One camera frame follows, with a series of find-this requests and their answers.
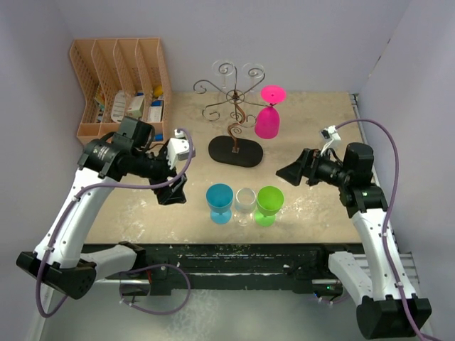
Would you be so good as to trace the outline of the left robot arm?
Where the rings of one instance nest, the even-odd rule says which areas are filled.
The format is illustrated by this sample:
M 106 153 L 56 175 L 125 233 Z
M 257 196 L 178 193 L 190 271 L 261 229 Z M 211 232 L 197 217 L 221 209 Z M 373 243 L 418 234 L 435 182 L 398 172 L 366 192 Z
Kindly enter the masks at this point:
M 135 175 L 148 180 L 160 205 L 183 204 L 184 170 L 178 161 L 194 155 L 188 130 L 180 128 L 157 154 L 150 152 L 155 129 L 138 119 L 126 117 L 115 132 L 89 142 L 77 162 L 75 178 L 58 216 L 33 251 L 19 254 L 16 264 L 36 279 L 36 290 L 45 284 L 75 300 L 93 283 L 124 272 L 139 278 L 146 271 L 145 253 L 129 242 L 120 242 L 101 254 L 83 254 L 82 247 L 105 200 L 115 188 L 127 189 L 121 179 Z

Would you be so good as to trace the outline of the clear front wine glass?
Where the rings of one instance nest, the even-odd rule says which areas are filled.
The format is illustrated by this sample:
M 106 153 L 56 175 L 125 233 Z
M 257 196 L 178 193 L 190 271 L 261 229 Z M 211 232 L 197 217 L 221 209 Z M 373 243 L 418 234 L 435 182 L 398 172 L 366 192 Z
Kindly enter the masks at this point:
M 235 194 L 234 221 L 241 227 L 249 225 L 253 220 L 257 196 L 251 188 L 241 188 Z

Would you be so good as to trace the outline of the white blister pack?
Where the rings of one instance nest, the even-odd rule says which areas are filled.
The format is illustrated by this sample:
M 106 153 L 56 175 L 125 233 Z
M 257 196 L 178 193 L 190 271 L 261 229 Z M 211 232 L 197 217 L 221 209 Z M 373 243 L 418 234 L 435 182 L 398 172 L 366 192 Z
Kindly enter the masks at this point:
M 110 119 L 114 123 L 120 123 L 124 117 L 124 111 L 126 107 L 126 97 L 123 90 L 120 90 L 114 96 L 112 109 L 110 112 Z

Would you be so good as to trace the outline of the colourful booklet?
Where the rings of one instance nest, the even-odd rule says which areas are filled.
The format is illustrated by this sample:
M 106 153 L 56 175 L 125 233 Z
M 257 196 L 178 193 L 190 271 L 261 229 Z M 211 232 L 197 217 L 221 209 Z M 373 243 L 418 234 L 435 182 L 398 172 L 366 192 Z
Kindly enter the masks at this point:
M 96 89 L 95 96 L 94 96 L 94 101 L 95 101 L 95 104 L 97 105 L 96 122 L 97 123 L 101 123 L 102 122 L 102 118 L 104 116 L 104 112 L 105 112 L 105 94 L 102 91 L 101 85 L 98 85 L 98 87 Z

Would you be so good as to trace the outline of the pink plastic wine glass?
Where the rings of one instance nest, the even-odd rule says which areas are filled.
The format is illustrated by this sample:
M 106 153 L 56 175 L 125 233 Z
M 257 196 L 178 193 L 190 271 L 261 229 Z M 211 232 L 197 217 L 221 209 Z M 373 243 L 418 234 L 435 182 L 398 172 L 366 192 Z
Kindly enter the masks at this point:
M 279 133 L 280 116 L 274 108 L 286 99 L 286 91 L 278 85 L 267 85 L 260 92 L 261 98 L 267 103 L 257 115 L 255 133 L 261 139 L 274 139 Z

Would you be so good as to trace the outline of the blue plastic wine glass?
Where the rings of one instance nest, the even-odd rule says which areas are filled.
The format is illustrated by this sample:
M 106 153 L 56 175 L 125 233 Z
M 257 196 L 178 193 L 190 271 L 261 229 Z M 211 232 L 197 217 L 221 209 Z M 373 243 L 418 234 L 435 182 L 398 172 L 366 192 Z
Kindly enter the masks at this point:
M 216 224 L 227 224 L 232 217 L 232 188 L 223 183 L 214 184 L 207 189 L 205 198 L 210 208 L 211 220 Z

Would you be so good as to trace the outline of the clear tall flute glass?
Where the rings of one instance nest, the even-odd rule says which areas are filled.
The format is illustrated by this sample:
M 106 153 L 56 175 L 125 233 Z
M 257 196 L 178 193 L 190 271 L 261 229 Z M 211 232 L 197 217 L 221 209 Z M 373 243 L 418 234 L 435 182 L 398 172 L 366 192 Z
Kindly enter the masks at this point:
M 227 92 L 227 80 L 235 72 L 233 62 L 229 60 L 216 60 L 212 64 L 212 71 L 220 78 L 221 90 Z

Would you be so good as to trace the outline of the blue white box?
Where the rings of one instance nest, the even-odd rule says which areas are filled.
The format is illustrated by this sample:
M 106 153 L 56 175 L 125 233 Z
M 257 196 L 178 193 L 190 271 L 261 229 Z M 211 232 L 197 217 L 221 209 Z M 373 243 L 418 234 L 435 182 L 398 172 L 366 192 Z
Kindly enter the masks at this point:
M 164 113 L 164 101 L 163 100 L 154 100 L 150 107 L 147 116 L 147 121 L 150 123 L 158 123 L 163 119 Z

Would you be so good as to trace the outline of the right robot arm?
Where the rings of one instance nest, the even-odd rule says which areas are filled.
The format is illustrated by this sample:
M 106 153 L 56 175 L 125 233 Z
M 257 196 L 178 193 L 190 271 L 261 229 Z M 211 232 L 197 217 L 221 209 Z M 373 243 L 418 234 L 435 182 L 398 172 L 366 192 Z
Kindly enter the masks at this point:
M 343 161 L 306 148 L 276 174 L 294 186 L 305 178 L 309 186 L 327 183 L 338 188 L 340 201 L 360 236 L 368 267 L 363 269 L 347 251 L 336 251 L 316 260 L 317 272 L 341 281 L 356 305 L 356 320 L 365 339 L 413 337 L 432 308 L 428 299 L 418 296 L 402 265 L 386 221 L 387 200 L 373 182 L 373 161 L 373 149 L 358 142 L 347 145 Z

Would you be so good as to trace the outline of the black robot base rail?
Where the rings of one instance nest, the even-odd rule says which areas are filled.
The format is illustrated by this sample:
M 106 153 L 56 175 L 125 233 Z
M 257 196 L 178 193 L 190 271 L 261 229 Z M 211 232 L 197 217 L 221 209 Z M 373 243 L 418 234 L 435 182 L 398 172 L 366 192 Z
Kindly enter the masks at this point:
M 174 289 L 259 290 L 340 294 L 333 257 L 346 268 L 359 265 L 373 275 L 360 244 L 86 244 L 74 269 L 52 269 L 48 283 L 74 299 L 83 297 L 94 282 L 104 279 L 144 279 L 151 272 L 153 296 Z

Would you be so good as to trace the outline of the green plastic wine glass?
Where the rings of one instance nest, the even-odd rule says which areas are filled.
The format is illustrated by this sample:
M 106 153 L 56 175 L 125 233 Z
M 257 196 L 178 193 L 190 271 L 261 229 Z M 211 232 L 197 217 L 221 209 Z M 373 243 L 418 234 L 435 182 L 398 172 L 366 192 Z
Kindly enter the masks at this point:
M 254 213 L 255 222 L 261 227 L 274 224 L 276 214 L 284 204 L 283 192 L 274 186 L 265 186 L 257 194 L 257 206 Z

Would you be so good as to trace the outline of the white medicine box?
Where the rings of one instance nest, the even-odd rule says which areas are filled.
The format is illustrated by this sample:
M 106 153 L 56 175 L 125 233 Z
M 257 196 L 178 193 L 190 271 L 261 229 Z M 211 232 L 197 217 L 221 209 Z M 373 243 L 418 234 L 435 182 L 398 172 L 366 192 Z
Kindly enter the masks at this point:
M 140 119 L 143 116 L 144 103 L 145 96 L 143 94 L 133 97 L 126 108 L 125 116 Z

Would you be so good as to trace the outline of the metal wine glass rack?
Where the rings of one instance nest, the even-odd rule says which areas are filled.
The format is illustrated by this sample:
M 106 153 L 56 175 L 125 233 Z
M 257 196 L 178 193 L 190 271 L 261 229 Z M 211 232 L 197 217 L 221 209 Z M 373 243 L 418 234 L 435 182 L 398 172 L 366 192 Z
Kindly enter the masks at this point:
M 208 84 L 214 87 L 222 98 L 221 101 L 208 104 L 202 109 L 201 115 L 206 121 L 214 122 L 219 120 L 221 113 L 218 107 L 224 104 L 233 106 L 233 110 L 230 113 L 232 122 L 227 126 L 227 135 L 216 136 L 208 144 L 210 158 L 215 162 L 230 166 L 254 168 L 262 162 L 264 156 L 263 148 L 256 141 L 240 138 L 239 135 L 243 129 L 250 129 L 255 126 L 257 116 L 246 113 L 241 106 L 249 104 L 265 108 L 266 104 L 247 101 L 248 94 L 257 87 L 249 92 L 240 90 L 237 86 L 237 80 L 238 68 L 235 66 L 235 72 L 227 78 L 227 92 L 222 91 L 221 86 L 217 86 L 208 79 L 201 79 L 195 82 L 193 91 L 196 94 L 205 94 L 208 90 L 204 84 Z

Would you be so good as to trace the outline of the clear short wine glass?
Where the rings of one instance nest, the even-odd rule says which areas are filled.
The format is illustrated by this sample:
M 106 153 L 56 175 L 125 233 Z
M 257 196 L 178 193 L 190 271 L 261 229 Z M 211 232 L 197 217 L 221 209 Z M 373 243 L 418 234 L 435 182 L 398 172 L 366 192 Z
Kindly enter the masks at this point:
M 259 63 L 246 63 L 242 66 L 242 72 L 245 77 L 250 81 L 247 91 L 252 91 L 265 79 L 265 69 Z

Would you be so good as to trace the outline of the yellow small object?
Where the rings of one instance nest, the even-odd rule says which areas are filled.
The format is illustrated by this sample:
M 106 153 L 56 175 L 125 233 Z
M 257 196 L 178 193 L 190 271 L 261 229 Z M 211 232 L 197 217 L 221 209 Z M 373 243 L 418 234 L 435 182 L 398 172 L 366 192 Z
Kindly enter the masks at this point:
M 157 87 L 154 88 L 154 92 L 153 92 L 154 97 L 160 97 L 163 94 L 164 94 L 164 89 L 163 89 L 162 85 L 158 85 Z

